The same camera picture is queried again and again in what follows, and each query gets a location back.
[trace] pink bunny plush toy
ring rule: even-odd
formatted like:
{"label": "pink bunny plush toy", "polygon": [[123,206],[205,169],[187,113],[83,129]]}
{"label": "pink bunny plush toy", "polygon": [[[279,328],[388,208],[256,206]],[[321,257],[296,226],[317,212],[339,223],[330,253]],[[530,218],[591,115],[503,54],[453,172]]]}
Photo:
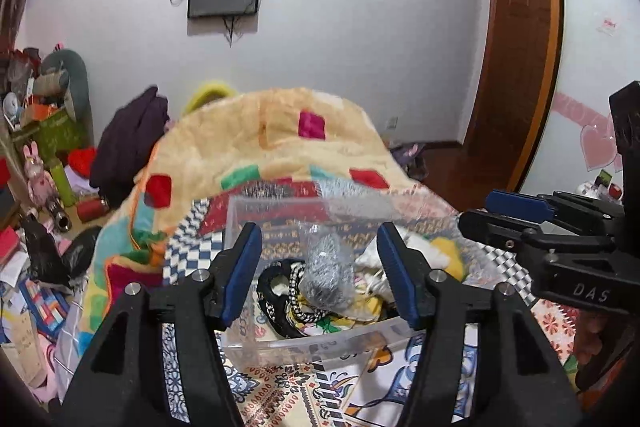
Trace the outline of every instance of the pink bunny plush toy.
{"label": "pink bunny plush toy", "polygon": [[24,173],[27,175],[27,188],[31,201],[39,208],[47,203],[52,196],[58,195],[56,184],[51,174],[44,168],[44,163],[38,156],[38,144],[31,142],[31,150],[28,145],[22,149],[24,152]]}

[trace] wall outlet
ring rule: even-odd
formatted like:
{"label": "wall outlet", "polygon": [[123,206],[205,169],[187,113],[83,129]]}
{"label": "wall outlet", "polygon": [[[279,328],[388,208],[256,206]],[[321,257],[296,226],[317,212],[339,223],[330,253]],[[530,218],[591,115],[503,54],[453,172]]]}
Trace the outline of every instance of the wall outlet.
{"label": "wall outlet", "polygon": [[389,120],[386,121],[386,130],[392,130],[398,127],[398,117],[392,116]]}

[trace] wooden door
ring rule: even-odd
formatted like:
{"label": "wooden door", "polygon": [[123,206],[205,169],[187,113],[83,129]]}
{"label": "wooden door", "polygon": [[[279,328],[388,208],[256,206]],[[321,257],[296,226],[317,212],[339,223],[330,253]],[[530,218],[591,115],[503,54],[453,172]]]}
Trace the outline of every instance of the wooden door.
{"label": "wooden door", "polygon": [[482,75],[465,139],[469,156],[501,172],[506,188],[538,106],[551,0],[492,0]]}

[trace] pink wall decal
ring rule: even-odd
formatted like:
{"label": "pink wall decal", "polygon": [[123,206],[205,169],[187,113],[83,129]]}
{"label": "pink wall decal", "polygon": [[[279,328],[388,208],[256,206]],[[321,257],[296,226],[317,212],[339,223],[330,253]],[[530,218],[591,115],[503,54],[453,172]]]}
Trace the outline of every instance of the pink wall decal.
{"label": "pink wall decal", "polygon": [[611,114],[604,116],[562,92],[554,95],[551,110],[582,127],[580,147],[588,171],[611,164],[616,172],[622,171],[622,157],[616,148]]}

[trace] toy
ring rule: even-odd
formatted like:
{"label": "toy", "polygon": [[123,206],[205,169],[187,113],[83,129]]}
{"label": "toy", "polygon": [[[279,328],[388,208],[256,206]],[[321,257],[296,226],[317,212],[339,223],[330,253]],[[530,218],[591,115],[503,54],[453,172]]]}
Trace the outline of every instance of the toy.
{"label": "toy", "polygon": [[47,203],[49,198],[57,198],[56,184],[45,168],[42,159],[38,155],[38,144],[31,142],[31,150],[28,145],[22,149],[24,153],[24,173],[27,175],[27,188],[31,201],[39,208]]}
{"label": "toy", "polygon": [[4,100],[2,100],[2,112],[4,113],[4,119],[14,130],[22,113],[18,97],[14,92],[8,92]]}

